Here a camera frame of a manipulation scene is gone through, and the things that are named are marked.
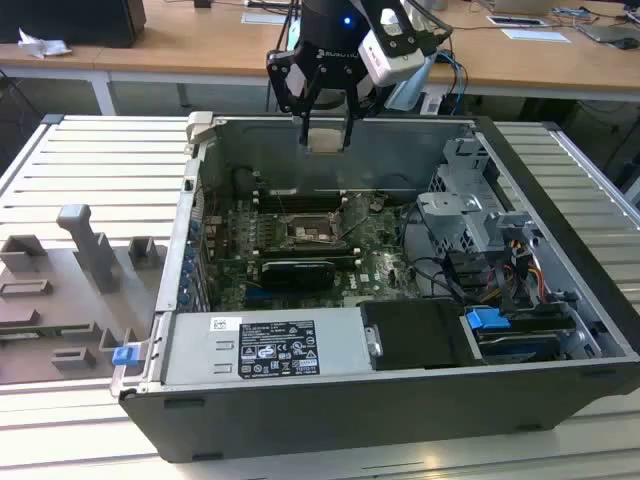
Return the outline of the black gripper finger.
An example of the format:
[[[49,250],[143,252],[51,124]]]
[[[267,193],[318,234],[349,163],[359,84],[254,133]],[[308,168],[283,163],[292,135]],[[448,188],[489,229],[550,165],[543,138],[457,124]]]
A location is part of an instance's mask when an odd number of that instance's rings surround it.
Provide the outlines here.
[[[295,48],[293,51],[271,50],[266,69],[279,108],[301,118],[299,143],[308,145],[310,117],[321,91],[325,65],[318,48]]]
[[[353,80],[345,89],[347,110],[342,131],[342,150],[346,150],[350,146],[354,123],[361,118],[360,91],[363,92],[364,98],[367,98],[372,88],[373,82],[370,75],[366,74],[359,81]]]

